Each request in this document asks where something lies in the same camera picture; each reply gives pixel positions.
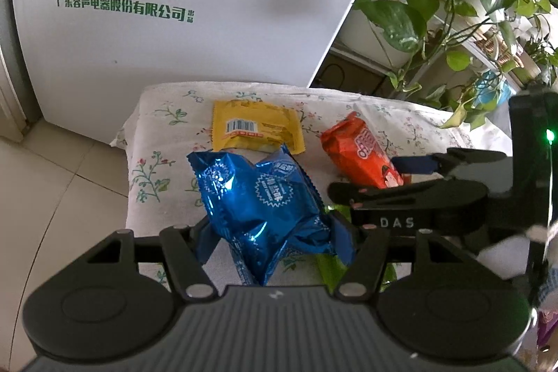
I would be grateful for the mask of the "yellow snack packet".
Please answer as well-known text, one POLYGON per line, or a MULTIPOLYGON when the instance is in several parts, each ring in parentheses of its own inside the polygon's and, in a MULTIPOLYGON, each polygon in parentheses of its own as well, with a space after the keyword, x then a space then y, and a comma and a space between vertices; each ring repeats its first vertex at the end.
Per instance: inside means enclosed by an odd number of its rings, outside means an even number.
POLYGON ((282 145, 294 155, 306 150, 297 111, 262 101, 215 101, 211 132, 214 151, 237 148, 272 153, 282 145))

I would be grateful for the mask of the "green snack packet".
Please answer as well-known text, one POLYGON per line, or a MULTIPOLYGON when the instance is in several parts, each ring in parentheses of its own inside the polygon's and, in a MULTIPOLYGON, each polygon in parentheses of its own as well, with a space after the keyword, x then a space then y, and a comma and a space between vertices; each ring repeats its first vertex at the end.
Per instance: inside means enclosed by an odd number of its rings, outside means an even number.
MULTIPOLYGON (((318 268, 319 268, 319 271, 320 271, 322 279, 323 279, 323 283, 332 295, 334 294, 334 290, 335 290, 336 286, 338 285, 338 283, 340 281, 340 278, 342 277, 342 275, 344 274, 344 272, 347 269, 347 267, 340 261, 339 257, 337 256, 337 254, 335 252, 335 247, 334 247, 334 244, 333 244, 333 228, 332 228, 332 225, 331 225, 331 221, 329 219, 329 212, 331 212, 333 210, 339 211, 337 208, 329 206, 325 209, 325 215, 323 217, 323 221, 326 222, 326 224, 328 225, 328 228, 330 228, 329 241, 330 241, 330 244, 332 245, 332 252, 331 253, 319 254, 317 256, 317 264, 318 264, 318 268)), ((340 213, 347 219, 347 221, 349 223, 351 223, 353 226, 355 226, 345 216, 345 212, 340 212, 340 213)), ((362 228, 362 229, 371 230, 373 228, 377 228, 377 227, 362 228)), ((384 273, 384 276, 383 276, 381 288, 380 288, 380 291, 379 291, 380 293, 385 291, 392 283, 395 283, 398 280, 398 277, 397 277, 397 274, 396 274, 396 271, 397 271, 396 264, 393 264, 391 261, 389 261, 387 259, 387 257, 386 257, 386 260, 388 261, 388 263, 386 265, 385 273, 384 273)))

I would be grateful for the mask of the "white metal plant stand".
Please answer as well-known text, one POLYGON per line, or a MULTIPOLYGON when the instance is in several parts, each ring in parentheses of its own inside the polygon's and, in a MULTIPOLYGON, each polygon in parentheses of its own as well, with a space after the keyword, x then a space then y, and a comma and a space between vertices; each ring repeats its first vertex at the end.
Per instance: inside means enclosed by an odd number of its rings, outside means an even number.
POLYGON ((447 48, 462 48, 487 70, 503 73, 514 92, 523 90, 540 73, 534 61, 524 56, 519 44, 507 45, 499 28, 489 18, 479 21, 455 15, 449 27, 447 48))

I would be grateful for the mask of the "floral tablecloth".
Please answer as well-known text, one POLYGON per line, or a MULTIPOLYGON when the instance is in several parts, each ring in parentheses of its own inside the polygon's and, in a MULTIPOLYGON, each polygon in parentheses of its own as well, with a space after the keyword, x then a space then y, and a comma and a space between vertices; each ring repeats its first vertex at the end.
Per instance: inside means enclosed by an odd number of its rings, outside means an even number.
MULTIPOLYGON (((306 150, 291 155, 314 184, 324 208, 335 207, 326 193, 329 184, 350 180, 324 152, 320 137, 352 111, 367 123, 391 160, 398 156, 445 152, 449 147, 505 154, 513 150, 511 139, 491 123, 475 130, 447 128, 447 112, 398 100, 261 83, 192 82, 153 86, 142 93, 133 115, 115 139, 116 145, 125 148, 129 161, 127 225, 136 236, 156 236, 165 228, 191 227, 208 218, 187 156, 192 152, 214 151, 211 132, 214 103, 235 99, 262 101, 297 111, 306 150)), ((222 152, 237 153, 253 163, 271 155, 237 148, 222 152)), ((324 285, 318 255, 287 251, 265 285, 324 285)), ((229 285, 259 285, 252 281, 229 243, 219 236, 204 269, 218 289, 229 285)))

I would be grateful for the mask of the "orange red snack packet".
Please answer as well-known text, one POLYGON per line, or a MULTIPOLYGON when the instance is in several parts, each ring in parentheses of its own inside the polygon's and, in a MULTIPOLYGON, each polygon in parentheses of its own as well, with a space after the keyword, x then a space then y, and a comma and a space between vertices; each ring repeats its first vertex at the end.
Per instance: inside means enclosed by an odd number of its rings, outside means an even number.
POLYGON ((323 150, 351 183, 360 187, 389 189, 405 180, 380 146, 367 123, 350 112, 320 137, 323 150))

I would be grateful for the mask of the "white refrigerator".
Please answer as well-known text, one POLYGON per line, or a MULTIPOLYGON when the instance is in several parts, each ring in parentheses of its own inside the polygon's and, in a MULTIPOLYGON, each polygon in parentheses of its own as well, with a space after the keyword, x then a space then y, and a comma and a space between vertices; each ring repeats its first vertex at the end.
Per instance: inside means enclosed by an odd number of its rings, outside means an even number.
POLYGON ((354 0, 12 0, 44 118, 107 143, 144 88, 308 87, 354 0))

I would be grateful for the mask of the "blue foil snack bag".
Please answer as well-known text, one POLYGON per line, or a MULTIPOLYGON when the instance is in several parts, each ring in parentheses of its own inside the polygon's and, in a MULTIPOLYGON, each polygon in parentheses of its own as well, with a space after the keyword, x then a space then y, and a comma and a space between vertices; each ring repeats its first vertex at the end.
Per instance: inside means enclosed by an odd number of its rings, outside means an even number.
POLYGON ((192 152, 202 202, 254 283, 265 285, 287 251, 334 251, 323 200, 286 145, 253 163, 231 152, 192 152))

